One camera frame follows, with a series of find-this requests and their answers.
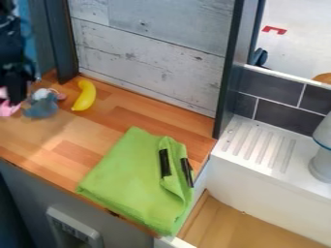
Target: dark grey frame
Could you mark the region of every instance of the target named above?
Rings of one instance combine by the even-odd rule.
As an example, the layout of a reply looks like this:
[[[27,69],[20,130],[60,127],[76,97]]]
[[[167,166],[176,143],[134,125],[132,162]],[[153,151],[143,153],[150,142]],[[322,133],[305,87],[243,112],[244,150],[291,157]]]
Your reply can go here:
[[[223,72],[213,138],[218,139],[231,120],[237,100],[243,67],[254,50],[259,26],[259,6],[263,0],[236,0],[228,37],[226,62]]]
[[[78,75],[73,27],[67,0],[44,0],[55,68],[59,83]]]

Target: white shelf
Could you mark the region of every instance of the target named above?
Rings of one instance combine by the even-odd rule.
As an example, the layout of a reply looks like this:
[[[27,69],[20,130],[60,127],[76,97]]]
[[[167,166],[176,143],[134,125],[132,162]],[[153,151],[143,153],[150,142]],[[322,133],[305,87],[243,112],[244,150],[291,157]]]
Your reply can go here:
[[[235,115],[212,156],[292,191],[331,202],[331,184],[318,181],[308,171],[317,150],[312,138]]]

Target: banana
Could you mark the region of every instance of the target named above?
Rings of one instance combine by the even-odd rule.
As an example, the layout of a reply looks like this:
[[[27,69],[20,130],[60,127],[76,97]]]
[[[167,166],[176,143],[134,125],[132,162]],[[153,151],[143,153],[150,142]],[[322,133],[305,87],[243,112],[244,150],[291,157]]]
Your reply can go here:
[[[81,93],[72,107],[72,111],[83,111],[89,109],[96,100],[97,90],[94,84],[86,79],[78,82]]]

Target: green cloth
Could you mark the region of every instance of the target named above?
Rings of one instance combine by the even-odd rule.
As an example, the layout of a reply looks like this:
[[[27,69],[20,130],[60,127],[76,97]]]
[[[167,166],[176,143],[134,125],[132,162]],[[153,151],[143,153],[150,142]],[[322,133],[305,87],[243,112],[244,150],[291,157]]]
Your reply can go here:
[[[167,149],[171,176],[161,178],[159,150]],[[76,191],[161,235],[175,235],[193,200],[181,169],[186,146],[131,128],[79,183]]]

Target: dark grey tile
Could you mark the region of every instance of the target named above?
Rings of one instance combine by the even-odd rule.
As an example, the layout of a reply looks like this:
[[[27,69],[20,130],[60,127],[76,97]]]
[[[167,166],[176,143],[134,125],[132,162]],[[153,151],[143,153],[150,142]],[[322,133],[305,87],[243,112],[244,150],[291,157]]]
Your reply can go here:
[[[300,108],[327,114],[331,111],[331,90],[307,85]]]
[[[322,119],[318,114],[269,101],[259,100],[257,105],[256,120],[306,136],[313,134]]]
[[[238,93],[234,113],[244,117],[253,118],[257,98]]]
[[[281,77],[245,69],[240,81],[240,91],[258,97],[296,106],[304,84]]]

